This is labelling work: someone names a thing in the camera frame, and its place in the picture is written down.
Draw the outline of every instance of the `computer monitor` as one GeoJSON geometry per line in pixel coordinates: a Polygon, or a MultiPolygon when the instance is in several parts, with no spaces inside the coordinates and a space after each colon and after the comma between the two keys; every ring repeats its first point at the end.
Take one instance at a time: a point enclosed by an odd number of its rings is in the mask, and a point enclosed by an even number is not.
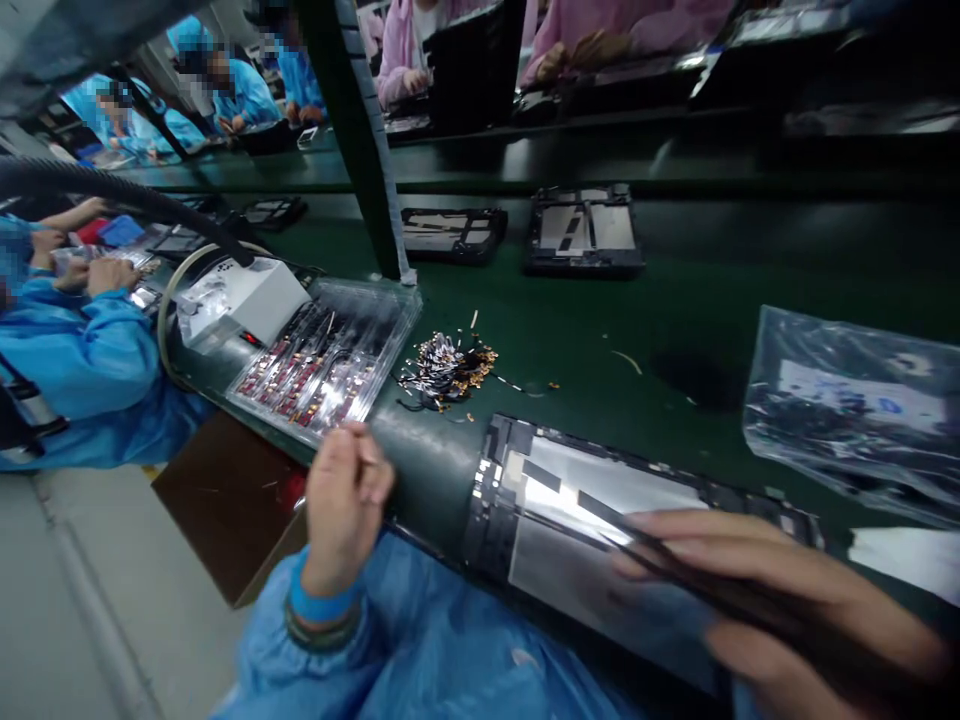
{"type": "Polygon", "coordinates": [[[526,0],[496,0],[428,38],[428,112],[437,129],[481,130],[513,111],[526,0]]]}

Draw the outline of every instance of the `black hose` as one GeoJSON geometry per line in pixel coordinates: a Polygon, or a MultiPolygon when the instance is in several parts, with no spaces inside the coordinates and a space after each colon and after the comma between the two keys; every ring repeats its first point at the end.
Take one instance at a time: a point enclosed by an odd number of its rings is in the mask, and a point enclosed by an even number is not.
{"type": "Polygon", "coordinates": [[[253,264],[253,253],[219,225],[155,190],[82,165],[44,158],[0,158],[0,201],[19,195],[63,192],[98,195],[138,207],[215,242],[243,267],[253,264]]]}

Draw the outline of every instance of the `wire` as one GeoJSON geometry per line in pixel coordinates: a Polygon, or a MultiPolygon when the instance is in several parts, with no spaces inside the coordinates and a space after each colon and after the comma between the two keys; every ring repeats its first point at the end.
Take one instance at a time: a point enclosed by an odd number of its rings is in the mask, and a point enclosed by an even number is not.
{"type": "MultiPolygon", "coordinates": [[[[273,253],[265,248],[260,247],[259,245],[244,242],[243,240],[240,240],[239,242],[243,247],[247,248],[247,250],[253,250],[254,252],[262,253],[267,257],[275,257],[273,253]]],[[[178,378],[177,374],[174,372],[173,366],[170,365],[170,354],[167,350],[167,314],[170,310],[170,302],[171,298],[173,297],[173,293],[176,292],[177,286],[180,284],[180,281],[183,280],[183,276],[186,275],[187,271],[196,265],[201,258],[204,258],[217,250],[223,252],[223,248],[219,245],[204,245],[202,248],[194,252],[192,255],[187,257],[186,260],[180,263],[180,267],[174,271],[173,275],[170,277],[170,282],[167,283],[167,287],[163,291],[163,296],[160,298],[160,308],[157,310],[157,347],[160,349],[160,363],[163,365],[163,369],[167,373],[167,377],[170,378],[170,382],[184,392],[192,393],[196,391],[185,382],[180,380],[180,378],[178,378]]]]}

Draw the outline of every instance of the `clear plastic cover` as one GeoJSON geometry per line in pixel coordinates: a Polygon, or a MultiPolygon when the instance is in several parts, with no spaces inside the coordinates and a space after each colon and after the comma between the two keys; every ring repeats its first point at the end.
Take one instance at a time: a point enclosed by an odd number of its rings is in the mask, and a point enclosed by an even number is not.
{"type": "Polygon", "coordinates": [[[319,285],[227,392],[237,406],[311,446],[337,425],[366,418],[422,304],[416,291],[399,286],[319,285]]]}
{"type": "MultiPolygon", "coordinates": [[[[207,273],[177,300],[177,324],[180,326],[183,344],[197,352],[209,351],[222,344],[225,337],[217,336],[209,342],[209,329],[215,327],[229,309],[227,284],[223,275],[217,272],[207,273]]],[[[236,334],[240,329],[235,324],[230,327],[227,327],[229,323],[222,324],[225,329],[221,332],[229,335],[236,334]]]]}
{"type": "Polygon", "coordinates": [[[743,428],[867,506],[960,526],[960,348],[764,307],[743,428]]]}

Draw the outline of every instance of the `worker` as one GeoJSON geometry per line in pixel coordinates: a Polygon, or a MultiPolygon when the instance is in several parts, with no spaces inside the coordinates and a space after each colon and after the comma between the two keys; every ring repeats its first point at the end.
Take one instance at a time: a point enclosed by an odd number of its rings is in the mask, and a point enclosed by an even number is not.
{"type": "MultiPolygon", "coordinates": [[[[184,149],[190,149],[205,142],[203,133],[197,126],[157,97],[142,81],[133,78],[140,92],[154,111],[163,116],[167,129],[180,142],[184,149]]],[[[124,137],[110,138],[110,146],[123,149],[140,160],[156,161],[175,155],[173,147],[163,137],[160,130],[146,118],[133,104],[133,96],[124,83],[112,83],[107,90],[97,93],[100,109],[109,117],[117,118],[118,124],[127,128],[124,137]]]]}
{"type": "Polygon", "coordinates": [[[260,73],[242,60],[231,59],[204,30],[177,36],[179,64],[211,85],[217,128],[226,136],[247,127],[280,119],[270,88],[260,73]]]}
{"type": "Polygon", "coordinates": [[[734,0],[552,0],[521,87],[565,70],[596,71],[633,57],[685,52],[717,36],[734,0]]]}
{"type": "Polygon", "coordinates": [[[31,266],[38,274],[20,287],[0,277],[0,354],[70,426],[42,438],[45,454],[29,464],[0,458],[0,472],[170,460],[210,406],[163,375],[150,321],[130,301],[139,276],[129,261],[74,259],[54,278],[48,247],[36,244],[31,266]]]}
{"type": "Polygon", "coordinates": [[[67,233],[79,230],[100,217],[106,209],[102,198],[88,198],[79,205],[38,223],[27,222],[15,215],[0,217],[0,276],[6,278],[7,289],[16,292],[37,268],[30,258],[36,247],[52,252],[67,241],[67,233]]]}
{"type": "Polygon", "coordinates": [[[124,134],[97,105],[97,93],[109,88],[111,82],[106,75],[96,73],[60,96],[104,147],[110,144],[110,138],[124,134]]]}
{"type": "Polygon", "coordinates": [[[327,120],[327,106],[310,56],[303,47],[297,12],[287,0],[259,0],[244,13],[261,31],[273,34],[280,49],[277,61],[287,93],[285,114],[291,125],[315,126],[327,120]]]}
{"type": "Polygon", "coordinates": [[[380,105],[387,108],[430,84],[423,43],[462,15],[490,0],[392,0],[383,30],[383,61],[377,78],[380,105]]]}
{"type": "Polygon", "coordinates": [[[180,33],[185,31],[199,33],[201,35],[210,35],[210,33],[196,17],[188,15],[167,30],[167,39],[174,49],[174,67],[177,71],[177,81],[180,85],[181,95],[188,97],[193,107],[200,114],[201,129],[204,135],[215,137],[219,134],[217,132],[216,109],[213,106],[213,96],[207,87],[207,83],[203,82],[203,79],[199,75],[187,73],[176,61],[177,38],[180,36],[180,33]]]}
{"type": "MultiPolygon", "coordinates": [[[[381,534],[394,471],[369,428],[331,432],[310,468],[309,545],[260,594],[219,720],[266,718],[642,717],[579,658],[493,596],[398,537],[381,534]]],[[[719,511],[634,516],[683,562],[751,577],[808,600],[838,629],[904,669],[939,680],[945,643],[851,569],[758,518],[719,511]]],[[[612,557],[628,580],[648,579],[612,557]]],[[[739,717],[864,717],[770,636],[719,620],[713,656],[742,681],[739,717]]]]}

